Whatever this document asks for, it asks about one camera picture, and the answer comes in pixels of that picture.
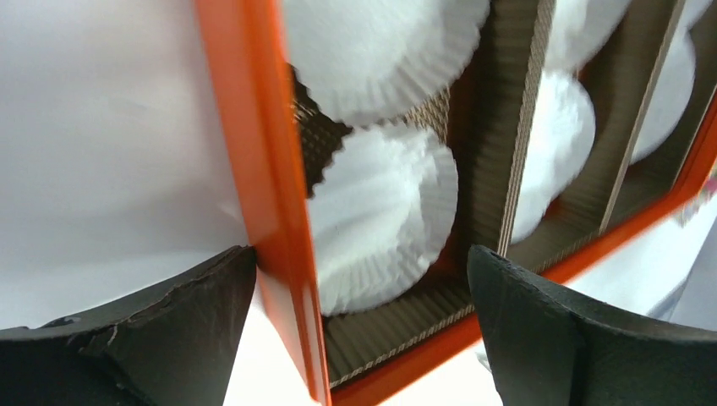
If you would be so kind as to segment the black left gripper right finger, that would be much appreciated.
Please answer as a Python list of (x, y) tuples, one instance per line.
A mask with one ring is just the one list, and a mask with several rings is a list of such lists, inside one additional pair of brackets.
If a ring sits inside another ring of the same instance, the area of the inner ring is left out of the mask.
[(481, 245), (467, 266), (504, 404), (715, 404), (715, 332), (622, 310)]

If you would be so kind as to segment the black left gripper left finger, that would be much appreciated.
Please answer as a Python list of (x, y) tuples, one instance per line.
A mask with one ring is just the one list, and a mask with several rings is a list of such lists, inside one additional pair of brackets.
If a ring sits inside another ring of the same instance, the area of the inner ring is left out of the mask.
[(234, 246), (107, 304), (2, 330), (2, 404), (222, 404), (256, 275), (255, 250)]

